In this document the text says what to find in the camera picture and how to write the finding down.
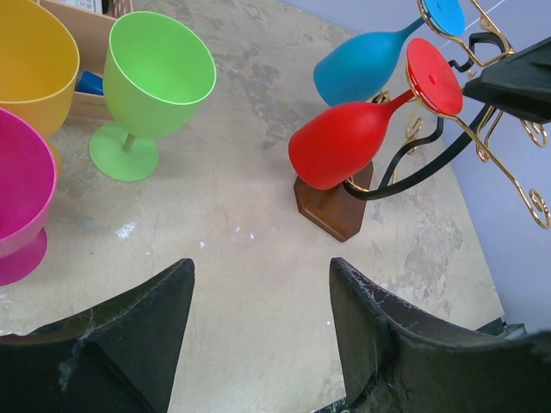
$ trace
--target green goblet base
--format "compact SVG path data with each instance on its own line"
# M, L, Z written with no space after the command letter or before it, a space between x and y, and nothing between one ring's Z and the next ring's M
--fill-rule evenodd
M112 124L100 127L90 138L90 158L106 176L116 181L136 182L157 168L158 149L153 139L136 138L125 145L128 132Z

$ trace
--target magenta cup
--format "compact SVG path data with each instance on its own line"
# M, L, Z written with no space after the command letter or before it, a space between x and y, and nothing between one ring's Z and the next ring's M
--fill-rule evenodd
M44 258L56 181L46 141L0 108L0 286L30 274Z

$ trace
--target hexagonal wooden base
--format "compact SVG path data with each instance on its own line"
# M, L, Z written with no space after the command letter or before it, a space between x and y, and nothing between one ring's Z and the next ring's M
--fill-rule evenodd
M354 176L354 181L369 188L372 175L373 164L369 163ZM297 177L294 194L299 212L341 243L354 237L362 228L366 201L354 198L343 185L320 191L309 187Z

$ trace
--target scratched surface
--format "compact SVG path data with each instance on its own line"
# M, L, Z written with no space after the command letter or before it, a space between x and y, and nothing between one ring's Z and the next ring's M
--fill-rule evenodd
M158 141L158 170L134 184L109 180L88 158L101 122L66 122L54 137L65 170L48 254L28 278L0 288L0 334L82 311L190 257L195 295L171 411L307 412L344 395L328 289L334 256L453 323L478 328L501 316L451 168L368 203L361 233L345 244L298 214L287 142L325 109L312 69L346 31L275 0L134 4L206 41L216 89L187 126ZM394 96L406 87L403 73L389 84ZM393 117L374 182L411 110ZM441 149L408 157L399 176Z

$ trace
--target green goblet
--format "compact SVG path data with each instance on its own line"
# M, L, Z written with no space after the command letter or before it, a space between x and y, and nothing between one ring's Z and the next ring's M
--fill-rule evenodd
M191 119L216 83L214 59L182 23L136 11L111 29L103 93L115 123L90 139L90 157L105 175L124 182L148 177L158 164L155 139Z

